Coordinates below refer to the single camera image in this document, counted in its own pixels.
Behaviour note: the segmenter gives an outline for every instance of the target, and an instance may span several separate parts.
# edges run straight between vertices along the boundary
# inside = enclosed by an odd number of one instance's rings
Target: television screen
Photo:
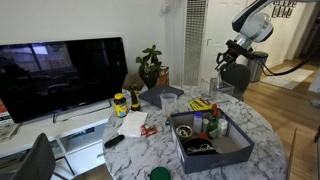
[[[112,98],[127,73],[121,38],[0,46],[0,98],[16,123]]]

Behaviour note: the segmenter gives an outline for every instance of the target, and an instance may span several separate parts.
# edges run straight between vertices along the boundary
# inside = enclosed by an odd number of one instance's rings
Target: potted plant
[[[156,50],[156,45],[151,48],[147,48],[142,51],[147,55],[144,57],[137,57],[136,63],[140,63],[139,74],[141,79],[147,85],[148,89],[154,87],[157,83],[157,78],[159,77],[161,61],[158,59],[158,55],[162,53]]]

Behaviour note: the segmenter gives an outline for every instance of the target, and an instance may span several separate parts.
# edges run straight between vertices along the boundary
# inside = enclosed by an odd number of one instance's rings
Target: black chair
[[[243,101],[243,94],[250,82],[250,69],[242,64],[224,64],[220,68],[221,79],[234,86],[233,97]]]
[[[48,138],[44,133],[41,133],[27,154],[20,169],[15,173],[2,174],[0,175],[0,179],[50,180],[54,174],[66,180],[66,178],[54,172],[55,166],[56,160]]]

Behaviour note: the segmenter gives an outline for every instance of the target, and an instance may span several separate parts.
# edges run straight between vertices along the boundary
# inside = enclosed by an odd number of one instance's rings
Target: cup
[[[162,113],[165,117],[170,117],[171,113],[175,111],[177,97],[174,93],[163,93],[160,95]]]

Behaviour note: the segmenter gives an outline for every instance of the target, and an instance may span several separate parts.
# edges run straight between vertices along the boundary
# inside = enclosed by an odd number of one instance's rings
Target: white tv stand
[[[35,122],[26,122],[10,141],[0,143],[0,159],[30,149],[37,136],[43,132],[48,136],[57,159],[55,172],[72,179],[95,168],[105,162],[102,136],[114,107],[112,105],[110,108],[88,114],[84,111],[95,111],[107,106],[108,102],[99,103],[82,110],[60,114],[59,118],[67,119],[73,116],[76,118],[55,124],[52,116]],[[94,127],[93,132],[79,134],[92,127]],[[0,169],[0,173],[14,170],[19,163]]]

